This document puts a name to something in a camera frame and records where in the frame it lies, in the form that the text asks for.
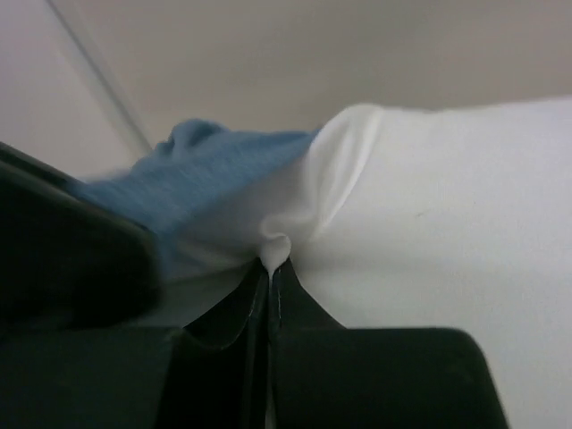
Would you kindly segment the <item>white pillow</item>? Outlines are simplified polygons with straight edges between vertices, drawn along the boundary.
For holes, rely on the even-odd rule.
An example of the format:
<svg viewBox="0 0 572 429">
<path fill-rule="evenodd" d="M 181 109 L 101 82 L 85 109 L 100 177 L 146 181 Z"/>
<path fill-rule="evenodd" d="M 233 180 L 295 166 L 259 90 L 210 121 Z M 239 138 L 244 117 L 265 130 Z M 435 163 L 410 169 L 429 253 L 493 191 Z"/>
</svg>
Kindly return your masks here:
<svg viewBox="0 0 572 429">
<path fill-rule="evenodd" d="M 148 318 L 181 325 L 198 286 L 251 256 L 291 261 L 385 374 L 386 336 L 443 333 L 484 353 L 516 428 L 571 425 L 571 101 L 419 112 L 354 105 L 294 165 L 186 230 L 192 282 Z"/>
</svg>

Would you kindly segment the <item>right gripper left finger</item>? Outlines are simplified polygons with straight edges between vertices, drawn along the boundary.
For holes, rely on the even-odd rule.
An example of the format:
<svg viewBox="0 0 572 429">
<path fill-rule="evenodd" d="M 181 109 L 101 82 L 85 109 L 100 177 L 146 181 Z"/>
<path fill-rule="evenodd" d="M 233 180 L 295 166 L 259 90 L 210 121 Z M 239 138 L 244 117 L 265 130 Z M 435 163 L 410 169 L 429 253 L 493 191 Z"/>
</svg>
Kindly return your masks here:
<svg viewBox="0 0 572 429">
<path fill-rule="evenodd" d="M 34 332 L 1 344 L 4 428 L 262 428 L 268 277 L 259 263 L 184 328 Z"/>
</svg>

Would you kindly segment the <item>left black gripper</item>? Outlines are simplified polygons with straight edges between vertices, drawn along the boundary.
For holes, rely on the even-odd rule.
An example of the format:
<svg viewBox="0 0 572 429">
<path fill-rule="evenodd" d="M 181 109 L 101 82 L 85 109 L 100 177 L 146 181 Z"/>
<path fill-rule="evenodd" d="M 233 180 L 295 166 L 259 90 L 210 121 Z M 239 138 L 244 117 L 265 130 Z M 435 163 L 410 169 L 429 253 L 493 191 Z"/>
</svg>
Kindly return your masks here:
<svg viewBox="0 0 572 429">
<path fill-rule="evenodd" d="M 74 197 L 72 177 L 1 146 L 1 328 L 98 328 L 161 296 L 150 233 Z"/>
</svg>

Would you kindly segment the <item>blue pillowcase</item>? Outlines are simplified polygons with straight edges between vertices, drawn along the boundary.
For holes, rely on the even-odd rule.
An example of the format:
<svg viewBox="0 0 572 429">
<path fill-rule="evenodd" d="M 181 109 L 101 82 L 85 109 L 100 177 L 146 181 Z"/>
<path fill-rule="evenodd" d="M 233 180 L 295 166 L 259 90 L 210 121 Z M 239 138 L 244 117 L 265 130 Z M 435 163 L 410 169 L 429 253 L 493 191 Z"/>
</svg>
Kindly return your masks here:
<svg viewBox="0 0 572 429">
<path fill-rule="evenodd" d="M 313 131 L 230 130 L 216 122 L 188 120 L 130 170 L 75 181 L 67 189 L 149 229 L 163 279 L 190 277 L 203 267 L 177 249 L 184 230 L 225 198 L 304 155 L 314 138 Z"/>
</svg>

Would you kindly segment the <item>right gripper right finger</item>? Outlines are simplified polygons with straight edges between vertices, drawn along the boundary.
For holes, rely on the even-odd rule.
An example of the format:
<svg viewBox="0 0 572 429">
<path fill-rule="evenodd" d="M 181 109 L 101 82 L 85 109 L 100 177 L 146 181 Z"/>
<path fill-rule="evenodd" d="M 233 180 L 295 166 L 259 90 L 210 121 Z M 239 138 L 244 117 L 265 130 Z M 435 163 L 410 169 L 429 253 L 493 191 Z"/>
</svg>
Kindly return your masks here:
<svg viewBox="0 0 572 429">
<path fill-rule="evenodd" d="M 476 341 L 458 329 L 347 328 L 302 287 L 272 277 L 268 334 L 278 428 L 505 428 Z"/>
</svg>

